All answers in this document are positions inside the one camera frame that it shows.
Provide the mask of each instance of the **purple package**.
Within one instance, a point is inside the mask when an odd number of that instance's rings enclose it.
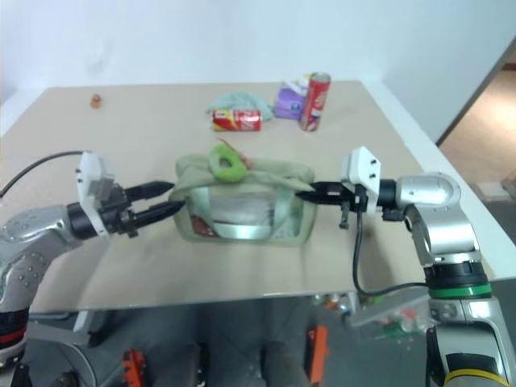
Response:
[[[277,96],[274,115],[280,119],[299,119],[305,105],[305,97],[283,84]]]

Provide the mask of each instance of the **floor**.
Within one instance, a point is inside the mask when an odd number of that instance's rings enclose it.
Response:
[[[516,72],[501,71],[440,146],[468,183],[516,169]]]
[[[516,243],[516,201],[485,202],[484,205],[513,243]]]
[[[129,347],[143,351],[151,379],[174,374],[181,349],[203,341],[211,351],[210,383],[217,387],[265,386],[260,378],[260,349],[268,339],[286,342],[303,361],[306,332],[315,323],[329,329],[330,355],[323,386],[422,385],[426,349],[424,338],[371,340],[346,326],[339,315],[309,298],[270,298],[194,306],[170,306],[115,311],[107,320],[107,337],[85,348],[99,386],[119,385],[121,355]],[[30,340],[24,358],[34,386],[49,386],[53,378],[71,368],[91,387],[90,376],[70,348]],[[171,377],[169,383],[174,386]]]

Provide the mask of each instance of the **table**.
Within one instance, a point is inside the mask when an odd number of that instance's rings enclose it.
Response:
[[[87,149],[104,156],[123,186],[175,181],[182,155],[206,153],[217,137],[249,157],[309,165],[316,180],[338,179],[341,161],[365,145],[382,163],[383,177],[420,173],[421,166],[359,81],[333,82],[319,131],[274,119],[255,133],[210,130],[206,106],[231,90],[272,101],[276,83],[133,85],[46,90],[2,137],[0,183],[51,152]],[[89,106],[92,94],[102,108]],[[35,206],[77,200],[77,158],[54,160],[27,175],[6,195],[0,223]],[[32,307],[34,312],[100,310],[212,302],[263,296],[353,289],[355,229],[338,228],[340,211],[320,206],[312,235],[302,248],[233,243],[191,243],[173,220],[140,231],[136,239],[115,236],[87,241],[54,261]],[[380,216],[364,223],[361,278],[378,288],[422,280],[410,235],[401,223]],[[493,272],[487,265],[490,277]]]

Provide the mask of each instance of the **red can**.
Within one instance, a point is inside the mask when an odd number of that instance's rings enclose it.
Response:
[[[315,131],[319,126],[324,102],[326,102],[328,89],[330,89],[330,81],[330,75],[326,73],[313,73],[310,75],[305,107],[299,119],[299,127],[303,131]]]
[[[258,131],[261,128],[259,110],[215,109],[212,116],[215,131]]]

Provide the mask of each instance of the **black cable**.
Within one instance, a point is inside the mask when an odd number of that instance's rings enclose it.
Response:
[[[355,285],[356,290],[360,294],[363,294],[364,296],[368,297],[378,297],[383,296],[387,293],[392,293],[396,290],[405,289],[405,288],[411,288],[413,286],[427,286],[424,282],[408,282],[406,284],[400,284],[391,286],[389,288],[381,289],[381,290],[375,290],[375,291],[369,291],[362,289],[362,286],[360,286],[360,282],[358,279],[358,264],[359,264],[359,258],[360,258],[360,246],[362,244],[362,211],[356,212],[356,237],[355,237],[355,251],[353,252],[353,285]]]
[[[26,167],[22,172],[18,173],[15,177],[13,177],[5,187],[3,187],[2,190],[0,190],[0,198],[3,198],[5,194],[7,194],[7,191],[15,185],[15,183],[21,179],[23,176],[25,176],[27,173],[29,173],[32,169],[35,167],[38,167],[42,165],[42,163],[46,163],[47,161],[56,159],[58,157],[63,156],[76,156],[81,155],[86,151],[69,151],[69,152],[60,152],[60,153],[54,153],[53,155],[43,157],[42,159],[37,160],[36,162],[30,164],[28,167]]]

